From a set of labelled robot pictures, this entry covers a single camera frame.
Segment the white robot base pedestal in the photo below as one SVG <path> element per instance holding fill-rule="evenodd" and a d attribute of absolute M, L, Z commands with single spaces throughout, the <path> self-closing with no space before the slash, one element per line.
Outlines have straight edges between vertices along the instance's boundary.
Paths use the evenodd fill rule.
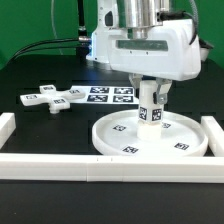
<path fill-rule="evenodd" d="M 91 34 L 91 49 L 86 56 L 89 65 L 110 70 L 107 41 L 110 31 L 118 27 L 116 0 L 97 0 L 97 27 Z"/>

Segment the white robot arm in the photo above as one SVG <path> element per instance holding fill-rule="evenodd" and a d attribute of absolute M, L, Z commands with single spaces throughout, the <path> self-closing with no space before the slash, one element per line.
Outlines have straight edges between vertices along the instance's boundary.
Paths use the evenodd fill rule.
<path fill-rule="evenodd" d="M 201 70 L 197 21 L 172 12 L 169 0 L 98 0 L 88 59 L 128 73 L 137 90 L 144 76 L 153 77 L 153 100 L 164 104 L 173 81 L 195 78 Z"/>

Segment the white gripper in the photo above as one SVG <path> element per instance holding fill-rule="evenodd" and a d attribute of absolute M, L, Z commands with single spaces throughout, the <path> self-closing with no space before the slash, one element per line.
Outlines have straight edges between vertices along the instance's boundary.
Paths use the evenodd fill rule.
<path fill-rule="evenodd" d="M 166 104 L 171 80 L 193 79 L 201 70 L 199 40 L 195 38 L 191 43 L 192 36 L 190 19 L 169 20 L 152 27 L 145 40 L 127 39 L 125 32 L 110 35 L 109 63 L 113 70 L 133 73 L 129 81 L 135 90 L 140 88 L 142 75 L 158 77 L 153 100 L 155 104 Z"/>

